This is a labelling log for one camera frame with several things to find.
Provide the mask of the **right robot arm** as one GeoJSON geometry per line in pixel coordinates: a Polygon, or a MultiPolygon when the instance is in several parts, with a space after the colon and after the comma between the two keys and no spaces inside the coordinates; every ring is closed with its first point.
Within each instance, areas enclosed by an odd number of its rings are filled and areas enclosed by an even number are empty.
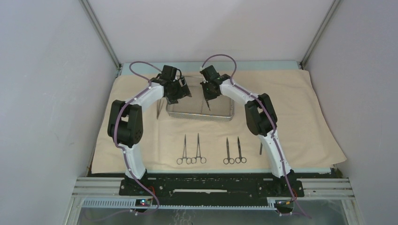
{"type": "Polygon", "coordinates": [[[277,133],[277,116],[268,94],[258,95],[238,85],[231,76],[220,75],[214,66],[202,68],[204,77],[201,82],[206,101],[223,95],[241,104],[245,108],[246,125],[257,136],[267,150],[271,164],[271,173],[279,178],[273,183],[273,190],[279,196],[287,195],[292,185],[289,174],[292,172],[282,150],[277,133]]]}

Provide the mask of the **metal surgical instrument tray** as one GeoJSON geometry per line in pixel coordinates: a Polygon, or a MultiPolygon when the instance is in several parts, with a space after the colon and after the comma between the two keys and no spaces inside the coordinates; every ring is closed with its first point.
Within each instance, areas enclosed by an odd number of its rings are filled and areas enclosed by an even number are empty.
{"type": "Polygon", "coordinates": [[[177,104],[167,104],[166,112],[170,117],[216,122],[232,120],[235,104],[231,98],[221,95],[206,101],[200,85],[192,86],[189,89],[191,97],[184,97],[178,100],[177,104]]]}

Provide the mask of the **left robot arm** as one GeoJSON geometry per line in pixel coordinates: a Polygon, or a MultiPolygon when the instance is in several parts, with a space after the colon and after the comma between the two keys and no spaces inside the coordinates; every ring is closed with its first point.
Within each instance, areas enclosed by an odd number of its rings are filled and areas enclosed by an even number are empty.
{"type": "Polygon", "coordinates": [[[139,142],[144,134],[143,112],[161,99],[177,104],[191,92],[180,69],[165,65],[160,73],[147,79],[148,86],[126,101],[115,100],[111,104],[107,134],[115,146],[122,150],[126,175],[133,179],[130,189],[137,195],[148,191],[148,182],[142,179],[146,173],[139,142]]]}

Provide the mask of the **metal tweezers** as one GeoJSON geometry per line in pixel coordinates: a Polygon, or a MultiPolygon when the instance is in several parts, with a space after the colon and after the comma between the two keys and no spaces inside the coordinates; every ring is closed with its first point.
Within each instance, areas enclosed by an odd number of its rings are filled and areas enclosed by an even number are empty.
{"type": "Polygon", "coordinates": [[[163,109],[163,105],[164,105],[163,101],[159,100],[157,102],[157,105],[156,105],[156,119],[159,119],[160,113],[161,113],[161,111],[163,109]]]}

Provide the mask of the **metal hemostat clamp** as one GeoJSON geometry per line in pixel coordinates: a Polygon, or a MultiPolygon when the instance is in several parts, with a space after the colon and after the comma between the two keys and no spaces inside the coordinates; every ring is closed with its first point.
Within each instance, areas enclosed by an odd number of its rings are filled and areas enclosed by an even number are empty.
{"type": "Polygon", "coordinates": [[[176,163],[181,165],[182,163],[186,163],[187,165],[192,164],[192,158],[187,156],[187,143],[186,143],[186,135],[184,135],[184,145],[183,145],[183,153],[180,158],[177,158],[176,163]]]}
{"type": "Polygon", "coordinates": [[[200,148],[200,136],[199,133],[197,133],[197,149],[196,149],[196,155],[195,157],[191,158],[191,164],[196,164],[197,162],[200,162],[201,164],[205,164],[207,162],[207,159],[201,155],[201,148],[200,148]]]}

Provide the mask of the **metal surgical scissors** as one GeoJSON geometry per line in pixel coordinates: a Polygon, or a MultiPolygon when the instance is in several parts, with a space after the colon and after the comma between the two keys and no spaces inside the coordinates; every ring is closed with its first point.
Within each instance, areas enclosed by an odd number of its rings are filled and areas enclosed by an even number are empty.
{"type": "Polygon", "coordinates": [[[245,164],[247,162],[247,159],[242,156],[241,142],[240,142],[239,136],[237,137],[237,149],[238,149],[238,157],[235,158],[235,162],[237,164],[240,164],[240,163],[245,164]]]}

